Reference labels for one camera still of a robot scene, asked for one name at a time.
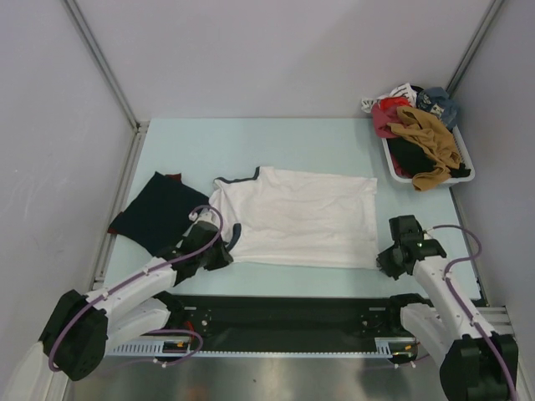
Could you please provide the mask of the navy tank top red trim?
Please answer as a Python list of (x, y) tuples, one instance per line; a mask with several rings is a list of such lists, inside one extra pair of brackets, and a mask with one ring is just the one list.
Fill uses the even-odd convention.
[(181, 174), (153, 174), (141, 192), (110, 223), (108, 232), (125, 236), (152, 256), (176, 245), (191, 225), (190, 213), (208, 197), (181, 182)]

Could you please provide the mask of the white tank top navy trim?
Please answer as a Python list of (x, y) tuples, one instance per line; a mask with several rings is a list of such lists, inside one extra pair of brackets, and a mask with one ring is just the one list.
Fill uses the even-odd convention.
[(217, 177), (211, 206), (236, 262), (372, 269), (378, 254), (377, 180), (259, 166)]

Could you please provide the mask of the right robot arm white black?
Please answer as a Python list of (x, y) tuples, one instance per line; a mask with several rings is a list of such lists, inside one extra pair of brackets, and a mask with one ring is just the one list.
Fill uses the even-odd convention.
[(413, 215), (393, 217), (389, 225), (393, 244), (377, 256), (378, 267), (394, 279), (414, 277), (427, 296), (391, 297), (386, 327), (420, 342), (439, 368), (447, 399), (517, 399), (516, 340), (500, 334), (461, 292), (452, 274), (457, 261)]

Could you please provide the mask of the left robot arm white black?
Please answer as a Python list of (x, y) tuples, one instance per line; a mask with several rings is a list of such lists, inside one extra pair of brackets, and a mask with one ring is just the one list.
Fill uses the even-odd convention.
[(240, 235), (236, 229), (224, 239), (220, 226), (199, 220), (124, 281), (85, 294), (66, 292), (38, 340), (48, 368), (79, 381), (107, 352), (146, 334), (183, 336), (190, 355), (200, 352), (203, 336), (188, 325), (183, 303), (168, 291), (201, 268), (214, 271), (230, 265)]

